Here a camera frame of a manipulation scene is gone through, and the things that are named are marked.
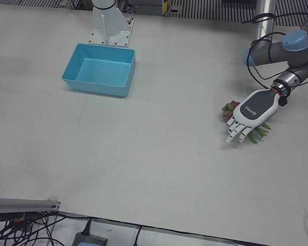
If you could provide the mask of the white grey robot hand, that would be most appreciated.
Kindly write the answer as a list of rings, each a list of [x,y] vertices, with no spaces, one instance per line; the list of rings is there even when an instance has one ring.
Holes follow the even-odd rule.
[[[273,89],[260,89],[252,92],[234,110],[232,117],[227,121],[230,143],[236,137],[244,142],[245,137],[256,127],[265,123],[279,107],[280,95]]]

